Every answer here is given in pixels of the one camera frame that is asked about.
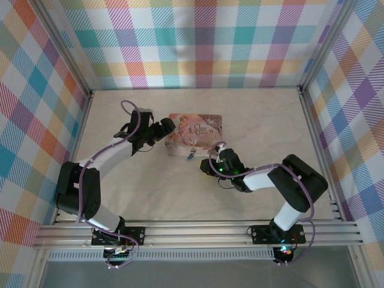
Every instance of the black mounting bracket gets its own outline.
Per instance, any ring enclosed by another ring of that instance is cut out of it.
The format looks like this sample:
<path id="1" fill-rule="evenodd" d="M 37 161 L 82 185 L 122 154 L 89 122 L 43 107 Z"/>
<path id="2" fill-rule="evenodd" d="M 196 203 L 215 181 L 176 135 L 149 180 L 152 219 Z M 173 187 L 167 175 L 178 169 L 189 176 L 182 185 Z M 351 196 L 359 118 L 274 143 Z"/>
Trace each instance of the black mounting bracket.
<path id="1" fill-rule="evenodd" d="M 302 225 L 296 224 L 286 232 L 284 238 L 279 241 L 271 234 L 270 225 L 253 225 L 251 226 L 251 235 L 253 244 L 304 244 L 305 234 Z"/>
<path id="2" fill-rule="evenodd" d="M 145 227 L 123 227 L 118 231 L 121 235 L 132 237 L 139 243 L 139 246 L 144 244 Z M 131 246 L 133 243 L 125 238 L 117 238 L 101 232 L 100 230 L 92 231 L 92 246 Z"/>

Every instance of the black joint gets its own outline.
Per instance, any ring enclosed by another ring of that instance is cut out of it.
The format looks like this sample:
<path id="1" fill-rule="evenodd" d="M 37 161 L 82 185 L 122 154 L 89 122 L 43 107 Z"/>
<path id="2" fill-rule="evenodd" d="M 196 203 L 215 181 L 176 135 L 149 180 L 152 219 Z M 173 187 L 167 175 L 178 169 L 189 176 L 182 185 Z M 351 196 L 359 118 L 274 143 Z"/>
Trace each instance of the black joint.
<path id="1" fill-rule="evenodd" d="M 275 224 L 275 221 L 273 219 L 269 222 L 269 230 L 271 232 L 272 238 L 277 242 L 283 241 L 287 234 L 283 229 L 281 229 Z"/>
<path id="2" fill-rule="evenodd" d="M 214 148 L 216 151 L 218 151 L 220 148 L 216 146 Z M 244 173 L 246 171 L 249 171 L 249 168 L 245 168 L 244 165 L 241 163 L 238 155 L 233 151 L 233 149 L 224 149 L 219 153 L 220 162 L 216 162 L 212 160 L 213 167 L 225 175 L 238 175 L 241 173 Z M 200 170 L 204 172 L 205 174 L 213 177 L 218 177 L 223 180 L 230 179 L 230 178 L 224 178 L 217 174 L 213 168 L 211 167 L 209 163 L 209 159 L 204 159 L 200 163 Z M 233 177 L 230 179 L 232 185 L 240 192 L 252 192 L 247 185 L 244 183 L 244 176 L 241 177 Z"/>
<path id="3" fill-rule="evenodd" d="M 293 154 L 288 155 L 283 160 L 283 164 L 300 178 L 313 202 L 320 198 L 328 189 L 328 183 L 325 178 L 299 157 Z M 304 191 L 288 171 L 282 167 L 276 167 L 268 173 L 268 177 L 290 206 L 302 213 L 308 211 L 310 207 L 309 201 Z"/>
<path id="4" fill-rule="evenodd" d="M 286 252 L 283 252 L 280 247 L 274 247 L 273 249 L 275 256 L 275 260 L 273 260 L 274 262 L 282 264 L 293 260 L 294 251 L 287 254 Z"/>
<path id="5" fill-rule="evenodd" d="M 61 166 L 56 186 L 55 203 L 57 208 L 66 213 L 79 213 L 79 183 L 83 167 L 78 163 L 66 162 Z M 86 169 L 83 176 L 83 217 L 91 219 L 101 205 L 100 173 L 97 169 Z"/>
<path id="6" fill-rule="evenodd" d="M 119 231 L 125 227 L 125 219 L 122 218 L 121 216 L 119 216 L 119 218 L 120 218 L 120 221 L 119 221 L 119 224 L 115 230 L 115 233 L 119 233 Z"/>
<path id="7" fill-rule="evenodd" d="M 119 131 L 115 135 L 113 135 L 113 138 L 126 138 L 128 136 L 128 133 L 124 131 Z"/>

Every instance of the plaid wall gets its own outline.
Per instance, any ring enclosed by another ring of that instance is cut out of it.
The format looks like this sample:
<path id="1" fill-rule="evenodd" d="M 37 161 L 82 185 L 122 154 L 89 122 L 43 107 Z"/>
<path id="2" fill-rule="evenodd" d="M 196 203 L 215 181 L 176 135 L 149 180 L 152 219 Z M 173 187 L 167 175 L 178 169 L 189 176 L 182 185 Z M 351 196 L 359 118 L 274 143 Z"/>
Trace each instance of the plaid wall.
<path id="1" fill-rule="evenodd" d="M 0 1 L 0 287 L 21 287 L 85 96 L 27 0 Z"/>
<path id="2" fill-rule="evenodd" d="M 317 41 L 317 44 L 316 44 L 315 48 L 313 49 L 311 58 L 308 61 L 307 66 L 305 67 L 304 73 L 302 74 L 302 76 L 300 78 L 298 86 L 303 84 L 306 76 L 308 75 L 308 72 L 309 72 L 310 68 L 313 65 L 313 61 L 316 59 L 317 55 L 319 54 L 320 49 L 321 49 L 321 47 L 323 45 L 323 42 L 326 39 L 326 37 L 328 36 L 329 30 L 331 29 L 332 25 L 335 23 L 335 20 L 336 20 L 339 12 L 341 10 L 341 7 L 343 6 L 344 3 L 345 3 L 345 0 L 338 0 L 337 1 L 337 4 L 336 4 L 334 10 L 333 10 L 330 18 L 328 19 L 328 22 L 325 25 L 325 28 L 324 28 L 324 30 L 323 30 L 319 40 Z"/>
<path id="3" fill-rule="evenodd" d="M 45 0 L 96 89 L 297 86 L 337 2 Z"/>
<path id="4" fill-rule="evenodd" d="M 384 287 L 384 0 L 360 0 L 307 97 L 343 209 Z"/>

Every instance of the aluminum rail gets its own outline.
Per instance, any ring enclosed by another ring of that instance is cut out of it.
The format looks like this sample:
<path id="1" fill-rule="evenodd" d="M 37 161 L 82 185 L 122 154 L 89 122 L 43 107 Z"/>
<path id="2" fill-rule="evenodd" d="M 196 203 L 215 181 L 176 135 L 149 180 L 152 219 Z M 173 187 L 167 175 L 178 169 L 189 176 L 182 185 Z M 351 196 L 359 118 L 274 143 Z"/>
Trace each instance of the aluminum rail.
<path id="1" fill-rule="evenodd" d="M 316 228 L 314 246 L 362 245 L 355 222 L 313 221 Z M 153 221 L 129 222 L 128 226 L 144 226 L 145 243 L 140 249 L 151 248 L 250 248 L 279 247 L 254 245 L 246 234 L 251 225 L 267 225 L 268 221 Z M 307 242 L 312 237 L 312 226 L 303 223 Z M 42 226 L 36 238 L 36 249 L 100 249 L 91 246 L 91 228 L 85 224 L 62 223 Z"/>
<path id="2" fill-rule="evenodd" d="M 87 98 L 90 97 L 92 88 L 88 85 L 85 76 L 77 66 L 75 59 L 73 58 L 67 44 L 65 43 L 65 40 L 52 21 L 49 12 L 40 0 L 29 0 L 29 3 L 34 9 L 38 18 L 41 20 L 44 28 L 47 30 L 50 39 L 56 46 L 68 69 L 71 71 L 71 74 L 79 85 L 79 88 L 85 95 L 87 95 Z"/>
<path id="3" fill-rule="evenodd" d="M 340 12 L 335 19 L 334 24 L 329 29 L 327 36 L 325 37 L 325 40 L 321 46 L 321 49 L 319 53 L 316 55 L 316 58 L 306 76 L 304 79 L 304 82 L 302 84 L 302 89 L 304 92 L 309 90 L 309 87 L 311 86 L 312 82 L 317 77 L 321 67 L 323 66 L 327 56 L 329 55 L 329 52 L 332 50 L 334 44 L 336 43 L 337 39 L 339 38 L 341 31 L 345 27 L 350 15 L 354 11 L 356 5 L 358 4 L 358 0 L 348 0 L 344 1 L 344 4 L 342 8 L 340 9 Z"/>

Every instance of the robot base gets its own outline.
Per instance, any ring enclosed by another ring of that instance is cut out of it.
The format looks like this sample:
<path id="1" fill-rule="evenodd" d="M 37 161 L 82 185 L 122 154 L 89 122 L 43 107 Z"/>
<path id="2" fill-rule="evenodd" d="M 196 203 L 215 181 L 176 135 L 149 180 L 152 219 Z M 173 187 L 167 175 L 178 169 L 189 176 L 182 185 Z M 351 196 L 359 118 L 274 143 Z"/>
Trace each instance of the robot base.
<path id="1" fill-rule="evenodd" d="M 275 239 L 271 234 L 270 225 L 251 226 L 253 244 L 304 244 L 306 242 L 302 225 L 296 224 L 285 234 L 281 240 Z"/>
<path id="2" fill-rule="evenodd" d="M 135 239 L 139 245 L 144 244 L 145 238 L 145 227 L 123 227 L 119 230 L 119 234 L 127 235 Z M 110 236 L 99 230 L 92 231 L 92 241 L 91 246 L 104 246 L 104 247 L 113 247 L 116 246 L 129 246 L 133 245 L 130 241 L 125 238 Z"/>
<path id="3" fill-rule="evenodd" d="M 275 255 L 275 260 L 273 260 L 276 263 L 282 263 L 282 262 L 291 262 L 293 260 L 295 252 L 294 251 L 289 251 L 287 252 L 286 250 L 282 250 L 280 248 L 274 247 L 274 255 Z"/>

